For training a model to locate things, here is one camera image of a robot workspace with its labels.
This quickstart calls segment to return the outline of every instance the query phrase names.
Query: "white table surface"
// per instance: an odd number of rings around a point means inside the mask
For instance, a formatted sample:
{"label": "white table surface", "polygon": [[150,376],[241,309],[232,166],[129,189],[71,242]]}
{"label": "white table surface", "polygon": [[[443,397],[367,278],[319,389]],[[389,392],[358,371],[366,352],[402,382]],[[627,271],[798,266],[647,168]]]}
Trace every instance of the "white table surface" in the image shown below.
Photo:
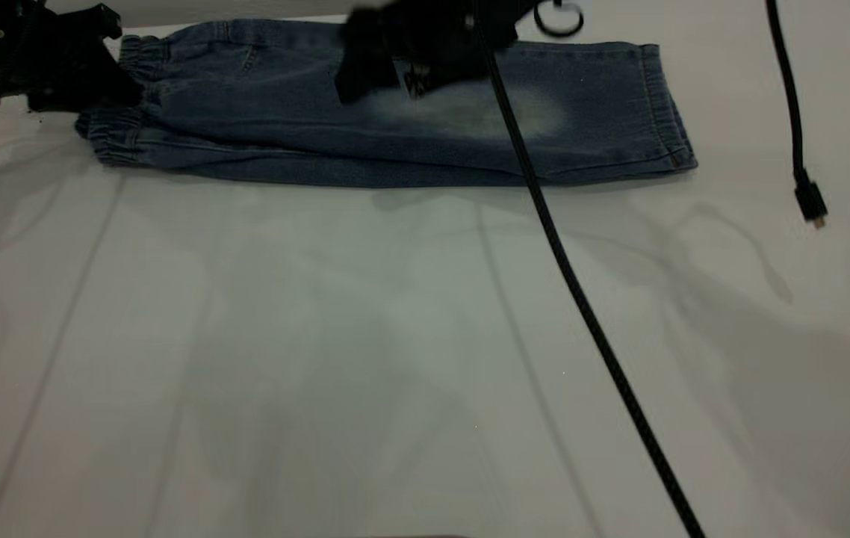
{"label": "white table surface", "polygon": [[[759,0],[595,0],[701,167],[547,196],[708,535],[849,538],[850,0],[781,13],[827,228]],[[520,188],[106,170],[72,119],[0,109],[0,538],[682,536]]]}

